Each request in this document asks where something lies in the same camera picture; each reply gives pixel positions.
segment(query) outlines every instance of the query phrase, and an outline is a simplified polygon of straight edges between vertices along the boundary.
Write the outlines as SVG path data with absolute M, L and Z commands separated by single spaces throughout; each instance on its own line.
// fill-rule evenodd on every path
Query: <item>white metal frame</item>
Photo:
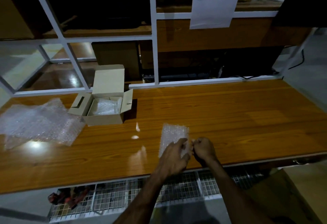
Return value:
M 152 35 L 137 35 L 137 36 L 106 36 L 106 37 L 76 37 L 76 38 L 66 38 L 63 35 L 62 28 L 55 16 L 54 11 L 51 8 L 48 0 L 39 0 L 41 6 L 43 7 L 54 31 L 58 38 L 55 39 L 39 39 L 39 40 L 19 40 L 19 41 L 1 41 L 0 44 L 8 46 L 17 45 L 33 45 L 37 46 L 38 50 L 41 52 L 45 59 L 45 63 L 48 61 L 55 63 L 71 62 L 73 68 L 75 69 L 80 81 L 82 82 L 82 88 L 71 88 L 71 89 L 54 89 L 54 90 L 41 90 L 41 91 L 22 91 L 17 92 L 13 89 L 3 78 L 0 77 L 0 87 L 4 88 L 7 93 L 13 97 L 27 97 L 36 95 L 50 95 L 50 94 L 67 94 L 76 93 L 80 91 L 91 92 L 92 88 L 88 86 L 86 79 L 83 75 L 83 71 L 80 67 L 79 61 L 91 61 L 94 58 L 76 58 L 70 43 L 77 42 L 114 42 L 114 41 L 137 41 L 137 40 L 152 40 L 153 48 L 153 65 L 154 65 L 154 83 L 144 83 L 144 84 L 130 84 L 130 89 L 143 89 L 143 88 L 156 88 L 156 87 L 170 87 L 170 86 L 184 86 L 184 85 L 203 85 L 203 84 L 217 84 L 217 83 L 228 83 L 228 82 L 243 82 L 243 81 L 256 81 L 256 80 L 267 80 L 267 79 L 277 79 L 284 75 L 289 64 L 294 60 L 293 58 L 305 45 L 305 41 L 301 46 L 296 49 L 295 53 L 292 53 L 288 65 L 282 70 L 279 75 L 276 76 L 260 76 L 250 79 L 242 78 L 213 78 L 213 79 L 199 79 L 199 80 L 188 80 L 188 81 L 176 81 L 176 82 L 159 82 L 159 69 L 158 69 L 158 45 L 157 45 L 157 20 L 160 19 L 190 19 L 191 13 L 157 13 L 156 10 L 156 0 L 150 0 L 150 13 L 151 13 L 151 27 Z M 234 12 L 234 18 L 251 18 L 251 17 L 274 17 L 277 11 L 237 11 Z M 69 59 L 62 60 L 51 60 L 45 53 L 42 45 L 43 44 L 62 44 L 65 49 Z M 34 73 L 38 72 L 42 67 L 35 70 Z

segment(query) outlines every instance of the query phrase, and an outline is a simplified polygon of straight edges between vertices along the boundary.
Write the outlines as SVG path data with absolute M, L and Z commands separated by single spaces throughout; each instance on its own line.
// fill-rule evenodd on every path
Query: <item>box lid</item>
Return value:
M 120 113 L 126 112 L 132 108 L 132 99 L 133 99 L 133 89 L 124 92 Z
M 125 69 L 123 65 L 96 67 L 92 94 L 123 93 Z
M 91 94 L 79 93 L 75 98 L 72 106 L 70 107 L 68 113 L 74 115 L 86 115 L 91 105 L 91 102 L 92 102 Z

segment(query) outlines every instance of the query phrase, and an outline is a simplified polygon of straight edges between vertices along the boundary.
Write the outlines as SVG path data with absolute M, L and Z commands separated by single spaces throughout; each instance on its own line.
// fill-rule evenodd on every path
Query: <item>cardboard carton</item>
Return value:
M 125 69 L 123 65 L 103 65 L 96 67 L 93 91 L 80 93 L 75 98 L 68 113 L 81 115 L 88 126 L 122 124 L 124 112 L 132 108 L 133 89 L 124 92 Z M 116 101 L 123 98 L 119 114 L 92 115 L 98 100 L 104 98 Z

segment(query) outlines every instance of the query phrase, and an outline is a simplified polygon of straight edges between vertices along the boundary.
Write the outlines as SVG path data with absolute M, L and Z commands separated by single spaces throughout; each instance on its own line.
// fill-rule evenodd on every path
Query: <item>wooden desk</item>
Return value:
M 60 98 L 69 107 L 75 96 Z M 122 125 L 85 127 L 71 147 L 1 150 L 0 193 L 151 173 L 165 122 L 190 127 L 190 138 L 209 137 L 222 164 L 327 152 L 327 116 L 282 80 L 142 89 L 133 96 L 135 119 L 130 113 Z M 13 98 L 2 111 L 54 97 Z M 197 167 L 192 158 L 188 168 Z

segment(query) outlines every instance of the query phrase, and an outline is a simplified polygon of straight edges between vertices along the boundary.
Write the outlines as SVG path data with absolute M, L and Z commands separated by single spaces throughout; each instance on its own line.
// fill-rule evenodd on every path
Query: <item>printed paper notice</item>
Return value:
M 190 29 L 226 28 L 237 0 L 193 0 Z

